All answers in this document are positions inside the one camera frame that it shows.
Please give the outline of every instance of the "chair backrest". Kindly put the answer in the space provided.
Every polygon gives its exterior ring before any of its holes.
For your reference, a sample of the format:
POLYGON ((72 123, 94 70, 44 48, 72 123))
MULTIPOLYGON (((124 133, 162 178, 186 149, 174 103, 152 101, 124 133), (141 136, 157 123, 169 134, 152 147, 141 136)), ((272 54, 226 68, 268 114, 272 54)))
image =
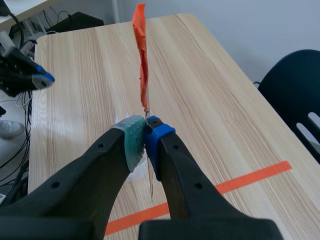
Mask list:
POLYGON ((320 143, 320 128, 308 116, 320 117, 320 51, 299 50, 281 59, 258 87, 283 121, 320 163, 320 154, 298 129, 300 123, 320 143))

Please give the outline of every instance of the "black cable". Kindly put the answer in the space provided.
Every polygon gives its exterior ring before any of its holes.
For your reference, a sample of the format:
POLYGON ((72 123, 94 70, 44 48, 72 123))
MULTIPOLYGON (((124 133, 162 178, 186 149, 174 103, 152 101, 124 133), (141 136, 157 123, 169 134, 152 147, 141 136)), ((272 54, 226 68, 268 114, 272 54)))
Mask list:
POLYGON ((51 26, 51 24, 49 23, 49 21, 48 21, 48 19, 47 19, 47 15, 46 15, 45 10, 43 10, 42 12, 43 12, 43 15, 44 15, 44 18, 45 18, 46 23, 47 23, 47 24, 49 25, 49 27, 51 28, 52 26, 51 26))
POLYGON ((24 163, 26 157, 27 157, 27 154, 28 154, 28 151, 29 151, 29 148, 30 148, 30 144, 27 144, 26 148, 25 148, 25 152, 24 152, 24 155, 23 155, 23 158, 22 158, 22 161, 20 162, 20 164, 18 165, 18 167, 12 172, 10 173, 8 176, 4 177, 3 179, 0 180, 0 182, 6 180, 7 178, 9 178, 12 174, 14 174, 20 167, 21 165, 24 163))
POLYGON ((12 179, 12 180, 10 180, 10 181, 8 181, 8 182, 0 185, 0 188, 3 188, 3 187, 8 186, 8 185, 10 185, 10 184, 13 184, 13 183, 12 183, 13 181, 14 181, 14 179, 12 179))
POLYGON ((5 163, 3 163, 1 166, 0 166, 0 169, 2 169, 4 166, 6 166, 8 163, 10 163, 19 153, 21 153, 21 151, 25 148, 25 146, 27 145, 27 138, 25 138, 22 146, 19 148, 19 150, 8 160, 6 161, 5 163))
POLYGON ((52 7, 49 7, 54 13, 55 13, 55 15, 57 15, 58 16, 58 20, 59 20, 59 15, 58 15, 58 13, 52 8, 52 7))
POLYGON ((58 14, 58 21, 56 22, 56 24, 59 23, 59 16, 60 16, 61 13, 67 13, 68 14, 68 18, 71 17, 70 13, 68 13, 67 11, 60 11, 59 14, 58 14))
POLYGON ((16 25, 18 26, 19 31, 20 31, 20 35, 21 35, 19 49, 21 49, 22 46, 24 45, 24 42, 25 42, 25 35, 24 35, 24 31, 22 30, 22 27, 21 27, 21 24, 20 24, 18 18, 5 8, 1 8, 1 11, 9 14, 12 17, 12 19, 15 21, 16 25))
MULTIPOLYGON (((31 98, 31 96, 32 96, 32 91, 24 92, 22 94, 22 97, 21 97, 22 105, 23 105, 23 101, 26 102, 27 93, 28 93, 29 98, 31 98)), ((32 99, 27 104, 27 107, 24 107, 23 109, 24 109, 24 113, 25 113, 25 115, 24 115, 24 126, 25 126, 25 134, 26 134, 26 138, 25 138, 25 141, 24 141, 25 143, 23 144, 23 147, 25 147, 25 152, 23 154, 22 161, 20 162, 19 166, 11 174, 9 174, 8 176, 6 176, 3 179, 0 179, 0 182, 4 181, 5 179, 7 179, 11 175, 13 175, 20 168, 20 171, 16 175, 15 179, 13 179, 11 181, 8 181, 8 182, 4 183, 3 185, 1 185, 1 186, 4 187, 4 186, 8 186, 8 185, 12 184, 12 187, 9 190, 9 193, 4 198, 4 200, 0 203, 0 207, 5 203, 6 200, 10 201, 9 204, 11 204, 12 202, 16 201, 17 200, 17 194, 19 193, 19 191, 22 191, 22 193, 20 193, 20 197, 23 197, 24 196, 23 192, 26 189, 22 189, 22 187, 25 184, 28 184, 27 183, 28 179, 25 179, 25 178, 22 179, 22 177, 23 177, 24 173, 26 173, 28 171, 27 169, 29 168, 29 160, 27 160, 27 156, 28 156, 28 153, 29 153, 29 150, 30 150, 30 135, 31 135, 30 132, 31 131, 28 130, 28 128, 29 128, 29 124, 31 124, 30 116, 32 114, 31 113, 31 111, 32 111, 32 99)))

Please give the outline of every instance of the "orange tape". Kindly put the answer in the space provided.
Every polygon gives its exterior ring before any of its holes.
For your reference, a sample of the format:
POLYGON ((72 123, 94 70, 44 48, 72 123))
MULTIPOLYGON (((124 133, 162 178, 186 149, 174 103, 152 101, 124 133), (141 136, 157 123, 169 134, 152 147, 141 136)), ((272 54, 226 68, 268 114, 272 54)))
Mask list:
MULTIPOLYGON (((268 177, 280 174, 290 169, 291 169, 291 166, 289 162, 282 161, 274 165, 262 168, 260 170, 248 173, 246 175, 217 184, 215 185, 215 188, 219 191, 219 193, 225 194, 232 190, 258 182, 262 179, 266 179, 268 177)), ((116 233, 118 231, 141 224, 144 221, 161 217, 168 213, 169 213, 169 207, 166 202, 160 205, 148 208, 146 210, 136 212, 134 214, 109 222, 106 226, 105 235, 116 233)))
POLYGON ((116 233, 123 229, 130 228, 144 221, 155 219, 168 213, 169 208, 168 203, 166 202, 154 207, 150 207, 143 211, 138 211, 134 214, 108 222, 108 225, 106 226, 105 230, 105 235, 116 233))
POLYGON ((262 168, 260 170, 248 173, 246 175, 231 179, 229 181, 219 183, 219 184, 215 185, 215 188, 219 191, 219 193, 225 194, 225 193, 230 192, 232 190, 235 190, 235 189, 244 187, 246 185, 258 182, 262 179, 269 178, 271 176, 280 174, 280 173, 285 172, 290 169, 291 169, 291 166, 290 166, 289 162, 282 161, 282 162, 276 163, 274 165, 262 168))

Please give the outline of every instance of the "wooden table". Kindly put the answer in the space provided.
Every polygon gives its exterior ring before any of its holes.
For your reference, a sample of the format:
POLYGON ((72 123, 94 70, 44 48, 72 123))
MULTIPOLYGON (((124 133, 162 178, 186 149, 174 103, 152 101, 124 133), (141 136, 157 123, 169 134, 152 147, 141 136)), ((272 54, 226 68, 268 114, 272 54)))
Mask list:
MULTIPOLYGON (((44 36, 35 56, 56 81, 33 96, 29 191, 116 119, 143 114, 131 22, 44 36)), ((319 239, 319 165, 210 32, 191 14, 148 19, 147 56, 151 114, 175 127, 223 196, 285 239, 319 239)), ((134 239, 137 218, 168 218, 161 184, 149 196, 147 174, 125 183, 106 238, 134 239)))

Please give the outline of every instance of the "wood grain surface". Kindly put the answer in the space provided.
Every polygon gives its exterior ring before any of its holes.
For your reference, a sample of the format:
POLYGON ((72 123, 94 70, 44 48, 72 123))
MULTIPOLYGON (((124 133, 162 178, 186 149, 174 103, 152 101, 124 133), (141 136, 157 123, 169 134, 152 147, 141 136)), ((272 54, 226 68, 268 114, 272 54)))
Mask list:
MULTIPOLYGON (((314 158, 193 15, 146 25, 151 114, 176 129, 214 185, 288 161, 291 170, 223 196, 249 216, 274 220, 285 239, 320 239, 314 158)), ((56 81, 33 93, 29 191, 81 156, 116 120, 143 114, 131 22, 44 36, 35 53, 56 81)), ((123 185, 110 221, 165 201, 155 182, 151 202, 146 172, 123 185)), ((137 234, 135 226, 106 238, 137 234)))

